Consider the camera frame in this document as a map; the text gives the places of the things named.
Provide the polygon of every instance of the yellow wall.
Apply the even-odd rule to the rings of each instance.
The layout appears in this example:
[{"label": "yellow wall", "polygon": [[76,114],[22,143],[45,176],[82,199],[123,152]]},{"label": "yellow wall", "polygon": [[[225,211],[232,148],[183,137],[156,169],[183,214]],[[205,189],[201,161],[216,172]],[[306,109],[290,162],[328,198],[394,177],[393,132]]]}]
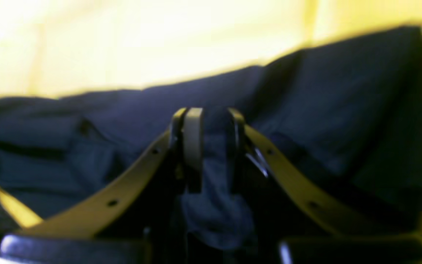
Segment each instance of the yellow wall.
[{"label": "yellow wall", "polygon": [[422,0],[0,0],[0,97],[187,80],[422,22]]}]

